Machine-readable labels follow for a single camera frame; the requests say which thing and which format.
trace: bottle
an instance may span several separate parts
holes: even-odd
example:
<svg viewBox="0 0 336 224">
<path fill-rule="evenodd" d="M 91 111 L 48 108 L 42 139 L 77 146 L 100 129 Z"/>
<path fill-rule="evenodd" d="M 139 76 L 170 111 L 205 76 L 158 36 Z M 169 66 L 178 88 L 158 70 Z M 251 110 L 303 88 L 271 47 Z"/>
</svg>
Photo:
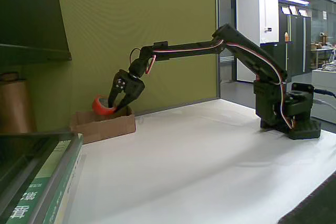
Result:
<svg viewBox="0 0 336 224">
<path fill-rule="evenodd" d="M 289 35 L 288 35 L 288 32 L 285 32 L 285 42 L 289 42 Z"/>
</svg>

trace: ceiling light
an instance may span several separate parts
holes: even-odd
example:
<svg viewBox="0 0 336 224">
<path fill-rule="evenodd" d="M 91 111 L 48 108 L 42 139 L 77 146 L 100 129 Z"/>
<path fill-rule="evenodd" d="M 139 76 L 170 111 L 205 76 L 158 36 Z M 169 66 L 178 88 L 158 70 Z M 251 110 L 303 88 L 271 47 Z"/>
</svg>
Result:
<svg viewBox="0 0 336 224">
<path fill-rule="evenodd" d="M 301 5 L 309 5 L 309 2 L 308 1 L 304 1 L 304 0 L 284 0 L 284 1 L 298 3 L 298 4 L 301 4 Z"/>
</svg>

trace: floor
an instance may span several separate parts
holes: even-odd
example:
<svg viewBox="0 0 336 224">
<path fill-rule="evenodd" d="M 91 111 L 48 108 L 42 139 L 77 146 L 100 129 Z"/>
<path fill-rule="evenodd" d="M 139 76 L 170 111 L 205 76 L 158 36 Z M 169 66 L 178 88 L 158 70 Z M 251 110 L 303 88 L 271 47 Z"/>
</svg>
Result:
<svg viewBox="0 0 336 224">
<path fill-rule="evenodd" d="M 291 89 L 293 82 L 311 83 L 311 73 L 301 74 L 292 77 L 292 82 L 287 84 L 287 90 Z M 222 82 L 220 85 L 221 98 L 230 102 L 238 103 L 255 109 L 256 97 L 253 94 L 253 84 L 247 82 Z M 323 130 L 336 133 L 336 125 L 323 120 L 321 122 Z"/>
</svg>

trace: red roll of tape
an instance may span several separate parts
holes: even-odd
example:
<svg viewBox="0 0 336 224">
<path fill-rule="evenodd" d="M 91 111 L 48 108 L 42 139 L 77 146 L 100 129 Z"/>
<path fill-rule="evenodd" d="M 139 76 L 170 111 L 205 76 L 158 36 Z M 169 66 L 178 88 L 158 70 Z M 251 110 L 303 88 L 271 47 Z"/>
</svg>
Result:
<svg viewBox="0 0 336 224">
<path fill-rule="evenodd" d="M 104 106 L 101 103 L 101 99 L 105 98 L 103 98 L 101 95 L 95 98 L 95 100 L 92 103 L 93 111 L 98 115 L 112 115 L 117 110 L 117 108 L 116 107 L 109 108 Z"/>
</svg>

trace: black cable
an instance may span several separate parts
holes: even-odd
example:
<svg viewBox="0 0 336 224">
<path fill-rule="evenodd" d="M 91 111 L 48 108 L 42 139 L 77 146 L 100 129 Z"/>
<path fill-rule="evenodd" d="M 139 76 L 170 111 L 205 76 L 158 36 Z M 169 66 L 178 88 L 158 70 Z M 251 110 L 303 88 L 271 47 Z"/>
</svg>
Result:
<svg viewBox="0 0 336 224">
<path fill-rule="evenodd" d="M 132 49 L 132 51 L 131 51 L 131 53 L 130 53 L 130 64 L 132 64 L 132 54 L 133 54 L 133 52 L 134 52 L 135 50 L 139 50 L 139 51 L 141 51 L 140 48 L 137 48 L 137 47 Z"/>
<path fill-rule="evenodd" d="M 326 95 L 330 95 L 331 97 L 335 97 L 336 98 L 336 94 L 334 94 L 333 92 L 326 90 L 326 89 L 314 89 L 314 92 L 317 94 L 326 94 Z"/>
</svg>

